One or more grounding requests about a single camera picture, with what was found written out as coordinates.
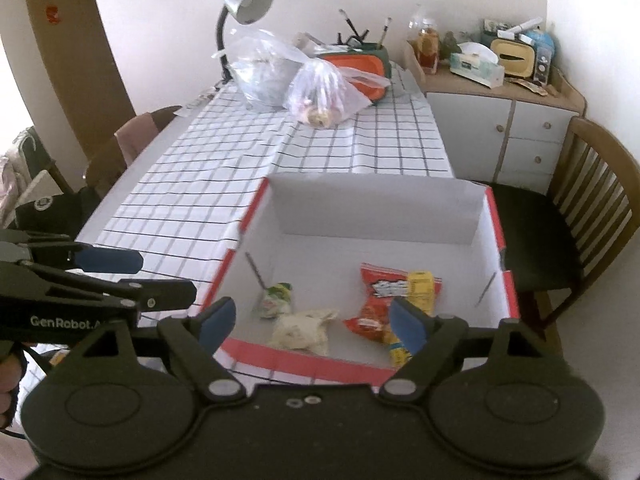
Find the person left hand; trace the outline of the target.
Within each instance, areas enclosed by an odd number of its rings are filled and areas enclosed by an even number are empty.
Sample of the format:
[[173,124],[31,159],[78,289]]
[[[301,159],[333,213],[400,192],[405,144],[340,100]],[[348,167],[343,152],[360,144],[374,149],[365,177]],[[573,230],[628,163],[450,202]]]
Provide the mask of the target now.
[[1,357],[1,428],[6,429],[13,422],[18,394],[20,393],[20,382],[25,376],[27,363],[24,353],[15,344],[9,348],[9,352]]

